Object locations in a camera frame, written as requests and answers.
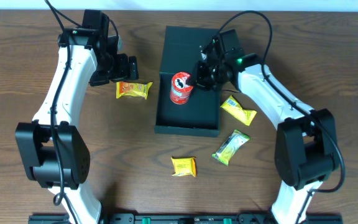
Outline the yellow wafer snack packet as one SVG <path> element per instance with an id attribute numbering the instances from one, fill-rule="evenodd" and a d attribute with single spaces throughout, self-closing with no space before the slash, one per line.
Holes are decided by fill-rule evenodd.
<path id="1" fill-rule="evenodd" d="M 250 126 L 257 114 L 256 110 L 243 109 L 232 95 L 221 105 L 221 108 L 246 126 Z"/>

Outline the red Pringles can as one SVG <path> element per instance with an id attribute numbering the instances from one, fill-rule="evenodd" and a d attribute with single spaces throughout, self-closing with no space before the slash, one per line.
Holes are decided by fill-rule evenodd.
<path id="1" fill-rule="evenodd" d="M 184 105 L 190 99 L 193 87 L 186 82 L 190 78 L 190 74 L 186 72 L 178 72 L 172 77 L 170 99 L 177 105 Z"/>

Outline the green white snack packet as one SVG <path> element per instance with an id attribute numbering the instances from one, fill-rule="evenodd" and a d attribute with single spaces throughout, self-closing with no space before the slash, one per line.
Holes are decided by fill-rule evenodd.
<path id="1" fill-rule="evenodd" d="M 249 140 L 250 137 L 248 137 L 248 135 L 240 132 L 238 129 L 235 129 L 221 145 L 221 147 L 214 154 L 212 154 L 212 157 L 228 166 L 229 161 L 237 150 Z"/>

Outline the yellow peanut butter snack packet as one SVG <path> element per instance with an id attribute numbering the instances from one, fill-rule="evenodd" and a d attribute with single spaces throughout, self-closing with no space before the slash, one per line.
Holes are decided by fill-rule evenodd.
<path id="1" fill-rule="evenodd" d="M 152 84 L 152 82 L 148 82 L 146 84 L 117 82 L 116 98 L 120 98 L 122 96 L 135 96 L 147 99 L 149 95 L 149 89 Z"/>

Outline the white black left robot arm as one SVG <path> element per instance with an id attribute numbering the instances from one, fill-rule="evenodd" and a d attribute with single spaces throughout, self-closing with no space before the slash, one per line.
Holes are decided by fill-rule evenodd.
<path id="1" fill-rule="evenodd" d="M 87 177 L 90 151 L 78 124 L 86 89 L 136 80 L 137 59 L 120 53 L 121 38 L 108 34 L 113 21 L 87 9 L 81 24 L 63 28 L 58 65 L 47 96 L 29 123 L 19 123 L 15 139 L 25 174 L 53 194 L 63 215 L 38 214 L 29 223 L 107 223 L 108 216 Z"/>

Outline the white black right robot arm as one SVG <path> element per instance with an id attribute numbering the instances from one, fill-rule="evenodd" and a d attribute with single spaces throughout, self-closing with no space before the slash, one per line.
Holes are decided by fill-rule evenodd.
<path id="1" fill-rule="evenodd" d="M 337 145 L 334 117 L 315 110 L 290 93 L 271 73 L 265 57 L 245 54 L 234 29 L 219 32 L 200 47 L 189 84 L 218 91 L 231 82 L 253 100 L 277 130 L 275 167 L 282 180 L 270 209 L 273 223 L 342 223 L 339 215 L 309 215 L 306 210 L 317 193 L 334 193 L 342 186 L 322 189 L 331 173 L 345 172 Z"/>

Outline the black gift box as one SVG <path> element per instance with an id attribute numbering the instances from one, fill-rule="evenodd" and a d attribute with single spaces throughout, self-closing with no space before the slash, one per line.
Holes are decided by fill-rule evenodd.
<path id="1" fill-rule="evenodd" d="M 201 60 L 201 46 L 206 45 L 216 33 L 215 29 L 167 26 L 160 64 L 159 92 L 154 131 L 157 134 L 216 137 L 220 126 L 220 93 L 191 86 L 188 101 L 176 104 L 170 98 L 174 88 L 188 87 L 187 80 L 175 75 L 195 73 Z"/>

